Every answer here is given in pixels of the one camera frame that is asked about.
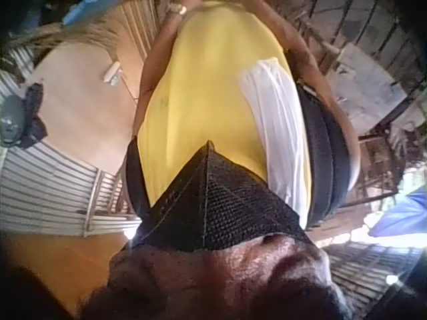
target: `face mask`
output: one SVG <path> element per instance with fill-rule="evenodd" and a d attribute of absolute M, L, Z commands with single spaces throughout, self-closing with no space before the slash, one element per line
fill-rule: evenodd
<path fill-rule="evenodd" d="M 247 169 L 216 153 L 211 142 L 141 218 L 132 247 L 213 251 L 276 234 L 311 243 L 297 213 Z"/>

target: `white towel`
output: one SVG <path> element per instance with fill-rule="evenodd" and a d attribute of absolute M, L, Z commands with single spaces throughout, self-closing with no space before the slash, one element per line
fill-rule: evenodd
<path fill-rule="evenodd" d="M 304 118 L 294 80 L 276 58 L 258 61 L 239 75 L 267 159 L 268 187 L 307 225 Z"/>

